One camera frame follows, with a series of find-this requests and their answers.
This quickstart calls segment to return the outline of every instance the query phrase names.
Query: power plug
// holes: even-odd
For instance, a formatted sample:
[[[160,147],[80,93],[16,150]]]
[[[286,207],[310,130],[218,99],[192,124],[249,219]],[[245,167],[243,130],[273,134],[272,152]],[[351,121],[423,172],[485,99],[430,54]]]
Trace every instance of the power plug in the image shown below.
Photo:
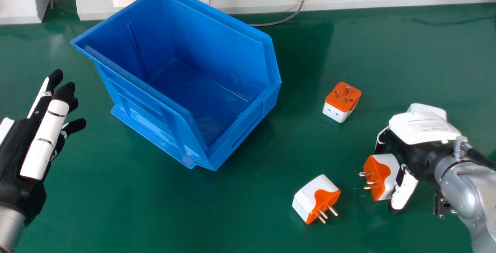
[[[342,123],[353,112],[362,92],[351,85],[340,82],[325,99],[322,113],[331,119]]]
[[[367,179],[363,188],[370,190],[376,201],[389,200],[396,185],[396,176],[400,165],[392,154],[377,154],[367,158],[360,177]]]
[[[325,175],[320,175],[301,188],[293,199],[293,209],[307,225],[319,219],[326,223],[329,218],[326,211],[338,216],[332,207],[341,191]]]

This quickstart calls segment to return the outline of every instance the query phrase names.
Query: green tabletop surface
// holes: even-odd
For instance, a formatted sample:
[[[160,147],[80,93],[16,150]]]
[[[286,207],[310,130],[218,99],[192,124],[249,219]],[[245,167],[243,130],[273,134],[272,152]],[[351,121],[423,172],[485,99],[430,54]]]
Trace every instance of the green tabletop surface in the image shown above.
[[[457,216],[433,216],[428,184],[394,216],[358,172],[377,133],[411,103],[446,109],[496,160],[495,12],[494,4],[303,12],[262,28],[283,82],[278,103],[216,172],[185,168],[110,114],[93,63],[69,44],[98,23],[81,22],[74,2],[55,2],[42,24],[1,26],[0,117],[24,118],[59,68],[76,82],[71,119],[88,121],[53,163],[45,207],[17,252],[471,252]],[[343,124],[322,114],[340,81],[362,91]],[[306,225],[291,203],[320,174],[342,191],[339,216]]]

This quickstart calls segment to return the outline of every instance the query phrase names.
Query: plug pin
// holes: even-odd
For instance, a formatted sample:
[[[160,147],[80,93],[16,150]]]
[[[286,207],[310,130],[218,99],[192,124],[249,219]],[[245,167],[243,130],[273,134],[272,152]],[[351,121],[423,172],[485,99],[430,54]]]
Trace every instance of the plug pin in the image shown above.
[[[334,216],[338,216],[338,212],[333,207],[331,207],[330,205],[328,205],[327,208],[329,209],[329,211],[332,214],[334,214]]]
[[[324,218],[322,218],[322,216],[320,216],[320,215],[319,215],[319,216],[317,216],[317,217],[319,218],[319,220],[320,220],[322,223],[324,223],[324,224],[325,224],[325,222],[326,222],[326,221],[324,220]]]
[[[329,218],[329,216],[327,216],[324,211],[321,211],[321,210],[319,210],[319,211],[320,211],[320,214],[322,214],[322,217],[324,217],[324,219],[328,219]]]

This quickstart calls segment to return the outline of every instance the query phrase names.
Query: blue plastic bin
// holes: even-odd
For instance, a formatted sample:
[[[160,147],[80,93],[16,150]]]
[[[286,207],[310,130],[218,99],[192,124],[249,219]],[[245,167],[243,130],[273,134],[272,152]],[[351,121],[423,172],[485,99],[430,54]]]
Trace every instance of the blue plastic bin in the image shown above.
[[[190,169],[217,170],[281,87],[271,38],[198,0],[138,0],[71,43],[112,114]]]

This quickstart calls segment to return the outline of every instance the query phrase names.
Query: robotic hand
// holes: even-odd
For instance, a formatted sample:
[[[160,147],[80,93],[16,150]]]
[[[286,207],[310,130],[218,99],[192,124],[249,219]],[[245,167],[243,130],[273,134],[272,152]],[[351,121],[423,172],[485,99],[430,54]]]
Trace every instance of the robotic hand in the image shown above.
[[[85,119],[64,124],[78,107],[76,86],[56,70],[48,76],[26,119],[0,124],[0,252],[12,253],[25,227],[46,200],[43,183],[65,139],[86,127]]]
[[[412,104],[393,116],[377,136],[375,154],[388,146],[404,162],[389,204],[392,213],[401,212],[418,181],[425,180],[436,190],[434,214],[457,214],[475,253],[496,251],[496,164],[447,122],[444,110]]]

